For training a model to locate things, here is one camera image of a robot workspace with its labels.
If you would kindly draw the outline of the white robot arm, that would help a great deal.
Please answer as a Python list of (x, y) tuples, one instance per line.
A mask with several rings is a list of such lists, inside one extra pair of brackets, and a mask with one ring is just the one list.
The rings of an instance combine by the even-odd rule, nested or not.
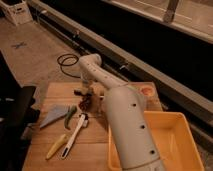
[(166, 171), (144, 117), (146, 97), (127, 81), (101, 67), (99, 54), (79, 58), (84, 88), (94, 80), (106, 89), (105, 113), (122, 171)]

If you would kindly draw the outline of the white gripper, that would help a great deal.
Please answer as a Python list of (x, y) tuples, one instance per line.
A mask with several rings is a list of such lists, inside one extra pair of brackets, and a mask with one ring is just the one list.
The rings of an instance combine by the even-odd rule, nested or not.
[[(93, 81), (92, 80), (83, 80), (81, 84), (81, 88), (92, 88)], [(74, 94), (81, 94), (81, 90), (75, 89)], [(95, 96), (101, 97), (100, 92), (95, 92)]]

